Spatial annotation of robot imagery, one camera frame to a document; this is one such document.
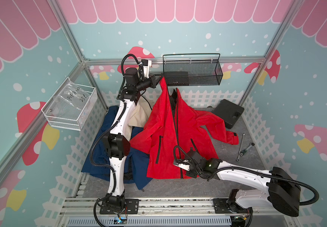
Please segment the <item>green handled ratchet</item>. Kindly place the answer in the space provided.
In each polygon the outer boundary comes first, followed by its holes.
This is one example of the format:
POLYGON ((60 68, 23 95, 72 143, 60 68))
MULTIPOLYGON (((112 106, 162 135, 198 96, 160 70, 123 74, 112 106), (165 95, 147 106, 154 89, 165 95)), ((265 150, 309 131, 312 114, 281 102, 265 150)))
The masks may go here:
POLYGON ((240 156, 244 156, 252 147, 254 147, 255 146, 255 143, 250 143, 250 145, 247 147, 247 148, 245 148, 245 149, 243 149, 241 152, 240 152, 240 156))

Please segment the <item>beige jacket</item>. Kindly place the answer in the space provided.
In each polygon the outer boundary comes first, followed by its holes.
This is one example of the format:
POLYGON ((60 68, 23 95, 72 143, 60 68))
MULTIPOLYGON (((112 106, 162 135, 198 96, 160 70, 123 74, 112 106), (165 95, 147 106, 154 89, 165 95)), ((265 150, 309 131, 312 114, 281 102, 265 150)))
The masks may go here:
POLYGON ((149 116, 152 112, 151 103, 146 100, 144 96, 141 96, 138 100, 136 108, 130 114, 128 121, 128 128, 125 130, 127 140, 130 141, 132 138, 133 127, 143 128, 147 123, 149 116))

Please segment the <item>black plastic tool case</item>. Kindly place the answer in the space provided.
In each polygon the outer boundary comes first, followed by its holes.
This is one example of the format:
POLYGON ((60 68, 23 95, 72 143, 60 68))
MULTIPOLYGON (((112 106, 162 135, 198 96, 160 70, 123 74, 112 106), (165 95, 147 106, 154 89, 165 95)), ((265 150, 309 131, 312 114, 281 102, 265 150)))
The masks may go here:
POLYGON ((217 107, 212 111, 214 115, 223 119, 227 129, 232 129, 234 127, 243 112, 243 107, 226 99, 221 100, 217 107))

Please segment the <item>red jacket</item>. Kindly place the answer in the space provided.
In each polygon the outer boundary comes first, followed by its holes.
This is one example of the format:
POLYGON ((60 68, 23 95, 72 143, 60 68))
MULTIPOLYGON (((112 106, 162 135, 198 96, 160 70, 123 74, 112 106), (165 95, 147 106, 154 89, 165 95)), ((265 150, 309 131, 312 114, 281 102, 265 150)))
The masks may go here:
POLYGON ((212 144, 216 139, 237 145, 236 133, 227 131, 225 122, 208 111, 194 110, 181 97, 179 89, 169 93, 165 79, 161 79, 162 93, 153 106, 142 132, 131 139, 131 147, 149 155, 146 176, 153 179, 187 179, 186 171, 175 166, 174 160, 183 157, 175 149, 185 152, 197 147, 205 159, 218 157, 212 144))

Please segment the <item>long metal wrench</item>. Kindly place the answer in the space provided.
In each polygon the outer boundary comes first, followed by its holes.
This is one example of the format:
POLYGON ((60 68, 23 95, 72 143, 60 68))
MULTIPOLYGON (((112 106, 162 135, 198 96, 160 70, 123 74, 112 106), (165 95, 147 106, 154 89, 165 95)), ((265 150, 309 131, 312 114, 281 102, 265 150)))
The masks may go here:
POLYGON ((240 157, 241 157, 240 154, 241 154, 241 150, 242 150, 242 145, 243 145, 243 142, 244 142, 244 138, 245 138, 245 133, 242 134, 242 138, 241 138, 241 141, 240 141, 240 147, 239 147, 237 158, 236 158, 236 161, 237 162, 240 161, 240 157))

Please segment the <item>horizontal aluminium frame bar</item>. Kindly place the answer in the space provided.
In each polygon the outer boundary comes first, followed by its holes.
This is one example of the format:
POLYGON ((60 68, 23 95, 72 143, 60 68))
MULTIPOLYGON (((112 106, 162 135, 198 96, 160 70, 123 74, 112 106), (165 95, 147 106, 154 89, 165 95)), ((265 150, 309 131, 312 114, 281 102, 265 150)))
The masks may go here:
MULTIPOLYGON (((209 61, 214 62, 214 60, 217 59, 220 63, 263 63, 266 58, 265 57, 250 57, 250 56, 240 56, 240 57, 219 57, 215 58, 214 56, 211 57, 184 57, 184 56, 178 56, 178 57, 161 57, 161 58, 151 58, 149 59, 152 61, 153 64, 164 64, 168 61, 209 61)), ((86 66, 93 66, 93 65, 121 65, 122 59, 87 59, 85 60, 86 66)))

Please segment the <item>aluminium frame post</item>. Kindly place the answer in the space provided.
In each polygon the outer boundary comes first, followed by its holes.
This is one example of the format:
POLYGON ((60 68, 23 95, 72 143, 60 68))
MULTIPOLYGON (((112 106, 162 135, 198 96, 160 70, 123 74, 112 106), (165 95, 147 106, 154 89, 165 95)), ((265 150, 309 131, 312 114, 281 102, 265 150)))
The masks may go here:
POLYGON ((103 106, 106 108, 106 103, 102 97, 102 93, 100 91, 100 89, 98 88, 98 85, 96 83, 96 80, 93 76, 93 74, 90 71, 90 67, 87 65, 88 59, 85 58, 85 56, 83 55, 83 52, 81 51, 81 48, 71 30, 71 27, 67 21, 66 16, 64 15, 61 5, 58 1, 55 0, 51 0, 48 1, 50 7, 52 8, 52 11, 55 15, 55 17, 57 18, 62 31, 64 32, 64 35, 66 36, 75 56, 77 57, 78 60, 78 66, 77 68, 82 72, 84 71, 87 79, 89 80, 90 84, 96 88, 97 90, 97 95, 98 95, 98 99, 101 101, 101 103, 103 104, 103 106))

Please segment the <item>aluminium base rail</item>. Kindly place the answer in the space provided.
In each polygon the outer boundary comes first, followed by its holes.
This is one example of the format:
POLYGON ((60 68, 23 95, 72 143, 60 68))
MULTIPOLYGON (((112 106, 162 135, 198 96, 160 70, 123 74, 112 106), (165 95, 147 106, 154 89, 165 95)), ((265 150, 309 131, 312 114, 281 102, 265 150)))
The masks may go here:
POLYGON ((215 205, 211 197, 136 198, 120 214, 101 214, 95 198, 65 201, 56 227, 299 227, 297 218, 272 208, 254 207, 234 214, 215 205))

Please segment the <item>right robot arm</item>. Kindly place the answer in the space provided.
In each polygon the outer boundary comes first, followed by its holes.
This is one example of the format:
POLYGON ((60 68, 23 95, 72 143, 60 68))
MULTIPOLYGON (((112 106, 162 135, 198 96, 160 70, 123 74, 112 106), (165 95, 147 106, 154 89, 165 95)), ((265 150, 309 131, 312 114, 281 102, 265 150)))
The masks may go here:
POLYGON ((252 187, 252 190, 247 191, 231 191, 226 206, 233 213, 253 207, 272 207, 284 215, 297 217, 301 206, 311 205, 319 200, 319 193, 314 187, 292 179, 279 167, 258 170, 221 159, 207 160, 199 154, 195 146, 189 152, 175 146, 173 155, 174 165, 184 169, 191 178, 232 181, 252 187))

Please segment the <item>black box in basket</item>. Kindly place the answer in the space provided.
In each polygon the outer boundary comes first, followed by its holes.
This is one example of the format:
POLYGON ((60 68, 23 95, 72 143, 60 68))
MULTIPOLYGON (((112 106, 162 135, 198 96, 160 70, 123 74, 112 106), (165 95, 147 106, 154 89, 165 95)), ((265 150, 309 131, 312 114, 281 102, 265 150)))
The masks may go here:
POLYGON ((168 87, 189 86, 188 72, 165 72, 163 75, 168 87))

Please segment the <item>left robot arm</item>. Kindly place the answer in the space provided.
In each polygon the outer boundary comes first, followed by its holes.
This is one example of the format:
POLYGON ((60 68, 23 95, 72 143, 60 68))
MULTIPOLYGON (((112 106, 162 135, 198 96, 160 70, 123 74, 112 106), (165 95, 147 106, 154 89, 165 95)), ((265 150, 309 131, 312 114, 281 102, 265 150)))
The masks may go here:
POLYGON ((110 184, 106 196, 98 199, 96 205, 120 215, 127 210, 124 189, 124 166, 130 152, 129 120, 136 109, 139 99, 148 88, 155 88, 159 80, 149 74, 152 62, 139 60, 134 54, 127 54, 121 61, 120 68, 123 82, 117 100, 120 105, 114 122, 102 133, 90 149, 89 160, 93 166, 110 170, 110 184), (102 142, 107 150, 109 163, 98 164, 93 160, 97 145, 102 142))

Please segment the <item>blue jacket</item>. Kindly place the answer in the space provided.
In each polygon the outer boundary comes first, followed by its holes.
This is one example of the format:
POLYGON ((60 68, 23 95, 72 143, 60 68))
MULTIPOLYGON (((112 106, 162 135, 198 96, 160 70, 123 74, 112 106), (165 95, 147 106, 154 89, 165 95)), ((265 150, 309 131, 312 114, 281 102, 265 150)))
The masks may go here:
MULTIPOLYGON (((101 128, 95 141, 114 123, 114 119, 117 115, 119 107, 111 106, 104 117, 101 128)), ((109 157, 103 142, 100 142, 94 150, 93 161, 96 164, 109 164, 109 157)), ((128 157, 125 161, 124 167, 124 183, 135 183, 139 190, 142 190, 152 178, 147 177, 147 168, 149 164, 149 155, 131 148, 128 157)), ((109 181, 111 170, 108 167, 94 166, 90 161, 90 157, 87 157, 82 172, 89 173, 90 175, 109 181)))

